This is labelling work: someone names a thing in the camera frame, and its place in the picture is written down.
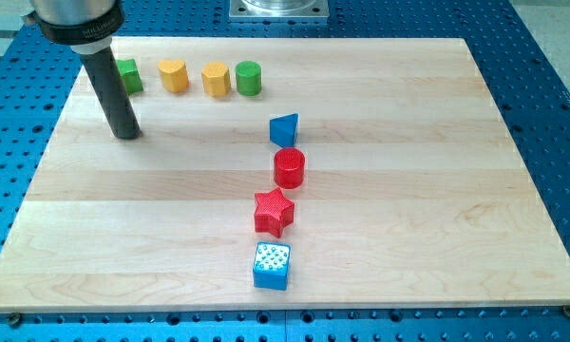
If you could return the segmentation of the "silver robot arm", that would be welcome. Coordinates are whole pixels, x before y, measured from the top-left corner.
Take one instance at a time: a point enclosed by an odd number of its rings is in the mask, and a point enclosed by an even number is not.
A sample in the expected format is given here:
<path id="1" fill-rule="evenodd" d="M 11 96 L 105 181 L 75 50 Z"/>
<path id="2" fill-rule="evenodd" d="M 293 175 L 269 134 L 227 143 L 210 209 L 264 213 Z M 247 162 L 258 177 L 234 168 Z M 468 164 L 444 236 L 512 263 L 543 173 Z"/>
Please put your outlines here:
<path id="1" fill-rule="evenodd" d="M 133 140 L 141 133 L 112 49 L 112 34 L 124 23 L 120 0 L 30 0 L 22 16 L 51 42 L 79 55 L 113 136 Z"/>

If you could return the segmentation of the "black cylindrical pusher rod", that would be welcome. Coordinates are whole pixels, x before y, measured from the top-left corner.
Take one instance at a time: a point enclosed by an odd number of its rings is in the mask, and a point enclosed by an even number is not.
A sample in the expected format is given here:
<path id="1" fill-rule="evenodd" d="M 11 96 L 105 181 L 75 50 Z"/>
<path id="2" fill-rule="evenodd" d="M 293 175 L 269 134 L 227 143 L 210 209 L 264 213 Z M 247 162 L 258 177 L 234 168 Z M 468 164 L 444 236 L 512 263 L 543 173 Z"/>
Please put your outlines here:
<path id="1" fill-rule="evenodd" d="M 141 129 L 111 48 L 81 54 L 80 59 L 113 136 L 121 140 L 138 138 Z"/>

